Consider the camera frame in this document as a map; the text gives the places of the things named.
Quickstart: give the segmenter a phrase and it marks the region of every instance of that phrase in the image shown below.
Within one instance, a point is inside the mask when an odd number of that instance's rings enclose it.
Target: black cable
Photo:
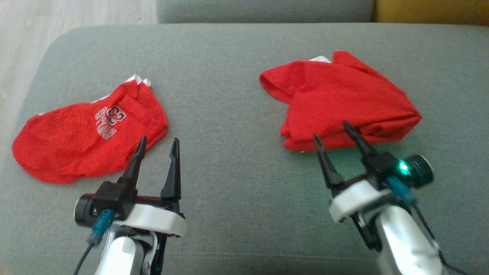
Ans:
[[[85,258],[87,257],[87,255],[89,254],[89,252],[92,248],[93,248],[93,243],[89,244],[89,246],[87,247],[87,250],[85,250],[85,253],[83,253],[83,256],[80,259],[80,261],[78,262],[78,265],[76,266],[76,269],[75,269],[75,272],[73,273],[73,275],[78,275],[78,272],[80,271],[80,268],[82,267],[82,264],[85,261]]]
[[[430,235],[430,237],[434,241],[435,240],[435,235],[433,234],[433,232],[429,228],[428,223],[426,223],[426,220],[424,219],[423,215],[421,214],[420,208],[416,204],[413,205],[413,208],[416,211],[416,214],[418,215],[418,217],[420,218],[421,223],[423,224],[424,228],[426,228],[426,231],[428,231],[428,234]],[[450,265],[449,263],[447,263],[446,260],[445,260],[445,258],[443,257],[443,254],[442,254],[442,251],[441,250],[438,250],[438,256],[440,257],[440,260],[442,261],[442,264],[444,266],[446,266],[447,268],[449,268],[449,269],[451,269],[451,270],[453,270],[455,272],[458,272],[458,273],[460,273],[462,275],[467,275],[467,273],[465,273],[465,271],[462,271],[462,270],[460,270],[460,269],[458,269],[458,268]]]

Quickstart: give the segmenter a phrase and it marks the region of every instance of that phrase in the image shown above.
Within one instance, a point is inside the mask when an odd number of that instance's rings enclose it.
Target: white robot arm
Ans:
[[[448,275],[446,268],[465,274],[443,258],[410,191],[433,181],[428,161],[420,155],[399,160],[379,153],[347,121],[343,125],[359,148],[367,173],[343,180],[320,137],[314,135],[326,187],[333,195],[329,209],[333,220],[353,220],[367,248],[379,252],[382,275]],[[412,209],[423,226],[413,219]]]
[[[89,248],[98,246],[109,230],[96,275],[160,275],[167,237],[185,235],[187,222],[180,212],[180,150],[175,139],[172,164],[160,197],[137,196],[139,166],[146,137],[136,149],[124,175],[116,183],[104,182],[95,194],[84,194],[75,205],[75,221],[92,228]]]

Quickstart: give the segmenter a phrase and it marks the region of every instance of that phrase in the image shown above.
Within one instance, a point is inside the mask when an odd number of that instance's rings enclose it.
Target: red cloth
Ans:
[[[370,143],[399,141],[422,118],[401,89],[345,51],[335,51],[332,63],[294,61],[268,69],[260,81],[289,104],[280,134],[291,150],[314,151],[314,133],[328,149],[354,146],[343,120]]]
[[[167,133],[163,108],[151,88],[139,82],[125,82],[98,101],[30,118],[12,144],[15,160],[47,183],[125,169],[142,136],[149,149]]]

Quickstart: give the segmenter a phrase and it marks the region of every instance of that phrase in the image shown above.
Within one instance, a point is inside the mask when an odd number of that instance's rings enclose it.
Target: gray cushion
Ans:
[[[374,0],[157,0],[160,23],[370,22]]]
[[[287,105],[258,81],[294,60],[347,50],[401,87],[423,115],[399,143],[421,153],[435,182],[415,194],[449,262],[489,273],[489,28],[374,23],[170,24],[80,28],[45,54],[19,114],[26,120],[98,99],[134,73],[148,77],[169,133],[141,167],[139,193],[157,196],[172,138],[181,142],[187,235],[169,239],[164,274],[377,274],[354,225],[333,223],[317,157],[282,146]],[[355,148],[331,151],[340,173],[362,173]],[[70,274],[89,229],[76,200],[120,174],[50,185],[5,156],[0,171],[0,267]],[[101,248],[82,268],[96,268]]]

